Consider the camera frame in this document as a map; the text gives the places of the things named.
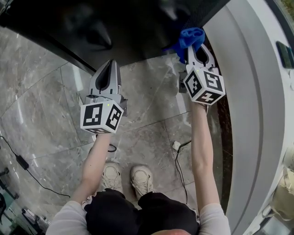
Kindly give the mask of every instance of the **tile floor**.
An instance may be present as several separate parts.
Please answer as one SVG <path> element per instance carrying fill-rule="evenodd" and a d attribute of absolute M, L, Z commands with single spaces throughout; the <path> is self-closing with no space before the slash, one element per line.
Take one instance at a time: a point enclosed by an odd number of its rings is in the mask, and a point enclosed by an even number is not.
<path fill-rule="evenodd" d="M 90 75 L 7 29 L 0 30 L 0 132 L 30 171 L 46 187 L 72 194 L 81 178 L 82 162 L 93 137 L 79 128 L 79 97 L 87 95 Z M 128 101 L 112 143 L 118 147 L 108 160 L 122 167 L 123 189 L 136 203 L 129 173 L 134 164 L 148 165 L 154 186 L 172 199 L 185 201 L 175 168 L 172 144 L 191 138 L 189 97 L 177 93 L 184 66 L 176 55 L 157 57 L 120 68 L 121 93 Z M 221 195 L 222 146 L 217 107 L 208 114 L 214 145 L 214 173 Z M 20 206 L 52 219 L 68 200 L 42 189 L 16 162 L 0 140 L 0 170 L 17 192 Z M 196 191 L 190 164 L 190 145 L 179 155 L 187 185 L 188 203 L 196 208 Z"/>

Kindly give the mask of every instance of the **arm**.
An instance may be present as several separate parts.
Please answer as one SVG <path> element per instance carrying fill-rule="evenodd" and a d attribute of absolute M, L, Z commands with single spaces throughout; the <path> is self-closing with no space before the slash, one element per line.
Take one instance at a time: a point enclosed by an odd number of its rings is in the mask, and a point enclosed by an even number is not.
<path fill-rule="evenodd" d="M 213 176 L 213 148 L 205 108 L 192 102 L 192 169 L 198 210 L 220 203 Z"/>
<path fill-rule="evenodd" d="M 111 134 L 102 134 L 96 138 L 84 163 L 82 180 L 73 194 L 73 201 L 82 204 L 88 196 L 96 192 L 105 165 L 110 139 Z"/>

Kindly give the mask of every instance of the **white sneaker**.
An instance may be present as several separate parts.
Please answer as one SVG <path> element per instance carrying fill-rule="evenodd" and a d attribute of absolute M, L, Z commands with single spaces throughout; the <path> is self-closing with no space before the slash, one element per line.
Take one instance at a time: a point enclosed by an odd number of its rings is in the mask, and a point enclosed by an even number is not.
<path fill-rule="evenodd" d="M 105 163 L 102 173 L 102 184 L 105 188 L 123 193 L 119 165 L 113 162 Z"/>
<path fill-rule="evenodd" d="M 154 192 L 153 176 L 150 169 L 146 166 L 134 166 L 130 172 L 131 182 L 135 188 L 137 199 L 143 195 Z"/>

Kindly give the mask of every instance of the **white cube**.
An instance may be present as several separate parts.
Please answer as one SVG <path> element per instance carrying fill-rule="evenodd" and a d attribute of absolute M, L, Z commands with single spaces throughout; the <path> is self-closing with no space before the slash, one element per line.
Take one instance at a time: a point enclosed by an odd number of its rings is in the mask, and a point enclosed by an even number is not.
<path fill-rule="evenodd" d="M 93 134 L 116 133 L 124 110 L 113 100 L 81 106 L 81 129 Z"/>
<path fill-rule="evenodd" d="M 222 76 L 193 67 L 184 79 L 184 84 L 193 102 L 213 105 L 226 94 Z"/>

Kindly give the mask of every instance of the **white curved surface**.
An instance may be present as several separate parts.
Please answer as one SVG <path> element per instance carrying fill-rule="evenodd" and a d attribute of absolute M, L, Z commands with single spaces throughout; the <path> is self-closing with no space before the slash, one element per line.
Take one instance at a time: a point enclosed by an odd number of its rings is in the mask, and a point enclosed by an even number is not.
<path fill-rule="evenodd" d="M 231 0 L 205 26 L 230 107 L 233 173 L 227 217 L 240 235 L 267 205 L 293 144 L 294 92 L 276 41 L 288 45 L 264 0 Z"/>

